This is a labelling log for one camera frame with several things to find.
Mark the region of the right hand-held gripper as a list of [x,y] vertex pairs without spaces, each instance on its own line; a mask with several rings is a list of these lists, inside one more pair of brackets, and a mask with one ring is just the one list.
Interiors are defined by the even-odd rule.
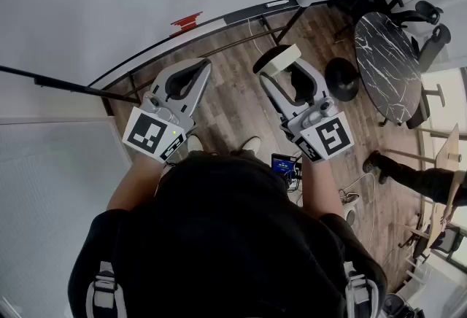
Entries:
[[328,160],[353,146],[345,113],[338,110],[331,97],[326,97],[324,76],[304,59],[297,59],[290,73],[295,101],[274,78],[259,74],[262,88],[281,114],[281,129],[288,140],[313,163]]

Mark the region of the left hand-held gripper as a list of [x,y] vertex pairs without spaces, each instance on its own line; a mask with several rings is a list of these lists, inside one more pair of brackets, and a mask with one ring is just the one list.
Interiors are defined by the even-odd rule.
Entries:
[[212,63],[207,58],[186,59],[163,69],[151,92],[144,94],[142,105],[132,109],[123,143],[166,163],[195,125],[192,114],[204,94],[211,70]]

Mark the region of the white block with black base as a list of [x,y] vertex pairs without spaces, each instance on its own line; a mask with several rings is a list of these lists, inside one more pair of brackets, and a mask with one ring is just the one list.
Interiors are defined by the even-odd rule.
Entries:
[[262,54],[253,65],[252,71],[257,75],[264,73],[274,77],[300,57],[301,51],[296,44],[280,44]]

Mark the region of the person's right forearm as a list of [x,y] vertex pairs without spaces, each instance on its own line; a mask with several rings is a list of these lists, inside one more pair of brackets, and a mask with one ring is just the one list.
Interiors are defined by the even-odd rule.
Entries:
[[313,163],[302,155],[302,202],[303,209],[313,218],[325,214],[344,217],[344,207],[327,160]]

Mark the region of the person's left forearm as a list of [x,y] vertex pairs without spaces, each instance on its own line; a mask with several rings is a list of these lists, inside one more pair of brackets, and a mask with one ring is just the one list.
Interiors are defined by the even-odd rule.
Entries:
[[150,201],[156,193],[164,167],[164,163],[138,153],[130,169],[112,194],[107,204],[107,210],[130,211]]

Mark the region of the person's left shoe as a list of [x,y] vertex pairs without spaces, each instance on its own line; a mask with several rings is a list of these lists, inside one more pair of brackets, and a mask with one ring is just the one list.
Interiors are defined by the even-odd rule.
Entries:
[[187,139],[187,149],[189,153],[204,151],[201,140],[194,134],[190,135]]

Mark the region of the person's shoe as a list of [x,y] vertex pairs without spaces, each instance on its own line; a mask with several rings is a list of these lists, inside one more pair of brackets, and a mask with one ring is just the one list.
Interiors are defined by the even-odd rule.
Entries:
[[190,135],[187,139],[187,149],[189,153],[204,151],[201,140],[194,134]]
[[235,156],[246,156],[254,158],[258,153],[261,146],[261,139],[258,136],[251,137],[248,139],[243,146],[231,152]]

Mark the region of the red striped sticker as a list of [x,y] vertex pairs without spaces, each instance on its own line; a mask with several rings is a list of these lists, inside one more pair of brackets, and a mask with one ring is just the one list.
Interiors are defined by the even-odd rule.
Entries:
[[193,28],[196,28],[197,27],[196,19],[201,14],[202,12],[197,12],[195,14],[188,15],[182,19],[176,20],[173,23],[171,23],[173,27],[178,27],[178,29],[174,31],[170,36],[177,36]]

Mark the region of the person's right shoe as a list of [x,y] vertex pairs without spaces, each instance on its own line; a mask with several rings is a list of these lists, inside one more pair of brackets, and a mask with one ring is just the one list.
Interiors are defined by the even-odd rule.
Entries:
[[251,137],[248,139],[243,146],[231,152],[235,156],[246,156],[254,158],[258,153],[261,146],[261,139],[258,136]]

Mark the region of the small blue screen device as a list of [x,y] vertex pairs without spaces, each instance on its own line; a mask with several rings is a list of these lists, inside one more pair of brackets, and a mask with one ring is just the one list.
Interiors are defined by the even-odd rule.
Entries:
[[271,155],[271,168],[281,176],[295,173],[296,158],[289,155],[273,153]]

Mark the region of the black marble round table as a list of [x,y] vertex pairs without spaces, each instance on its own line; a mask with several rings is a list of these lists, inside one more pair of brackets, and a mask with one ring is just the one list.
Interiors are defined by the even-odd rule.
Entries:
[[386,120],[405,123],[417,110],[422,92],[420,65],[409,38],[388,16],[369,12],[355,26],[354,44],[372,104]]

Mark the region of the grey office chair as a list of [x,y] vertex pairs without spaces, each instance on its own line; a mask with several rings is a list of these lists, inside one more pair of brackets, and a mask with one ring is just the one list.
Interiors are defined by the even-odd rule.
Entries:
[[412,117],[406,121],[406,126],[408,129],[417,128],[418,126],[422,125],[426,120],[428,120],[431,116],[430,106],[428,102],[429,96],[439,97],[441,101],[441,106],[446,106],[444,93],[440,84],[436,85],[435,90],[426,90],[424,87],[422,87],[419,105]]

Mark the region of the white round device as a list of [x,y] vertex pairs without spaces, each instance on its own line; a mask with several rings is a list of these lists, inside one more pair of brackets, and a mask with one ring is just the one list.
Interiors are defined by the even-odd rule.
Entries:
[[346,222],[353,227],[358,221],[358,214],[356,205],[353,203],[346,203],[344,205],[344,219]]

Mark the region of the person's black shirt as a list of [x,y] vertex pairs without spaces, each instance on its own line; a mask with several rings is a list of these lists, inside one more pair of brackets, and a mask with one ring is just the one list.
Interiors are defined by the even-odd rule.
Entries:
[[381,307],[385,272],[344,217],[311,217],[256,157],[192,152],[92,221],[68,299],[74,318],[349,318],[346,263]]

